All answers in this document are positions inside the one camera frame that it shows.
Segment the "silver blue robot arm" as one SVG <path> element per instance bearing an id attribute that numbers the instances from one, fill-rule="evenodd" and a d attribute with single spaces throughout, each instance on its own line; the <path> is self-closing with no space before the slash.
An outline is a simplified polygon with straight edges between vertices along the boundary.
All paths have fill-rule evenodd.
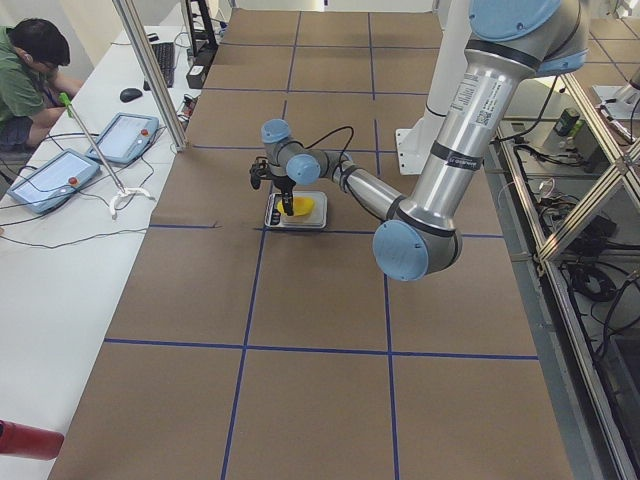
<path id="1" fill-rule="evenodd" d="M 381 220 L 373 253 L 388 277 L 415 281 L 445 270 L 462 250 L 455 211 L 515 90 L 526 79 L 581 68 L 589 17 L 586 1 L 471 2 L 467 67 L 410 196 L 354 164 L 346 153 L 304 147 L 281 119 L 261 128 L 266 154 L 249 170 L 251 186 L 272 182 L 291 215 L 294 187 L 327 178 Z"/>

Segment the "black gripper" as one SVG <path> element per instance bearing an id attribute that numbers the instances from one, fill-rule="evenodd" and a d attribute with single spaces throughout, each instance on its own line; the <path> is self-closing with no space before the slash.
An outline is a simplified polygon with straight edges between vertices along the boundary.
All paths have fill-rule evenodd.
<path id="1" fill-rule="evenodd" d="M 294 197 L 293 189 L 296 186 L 296 182 L 292 180 L 288 175 L 276 175 L 271 173 L 270 179 L 274 186 L 281 192 L 281 207 L 283 213 L 287 216 L 294 215 Z"/>

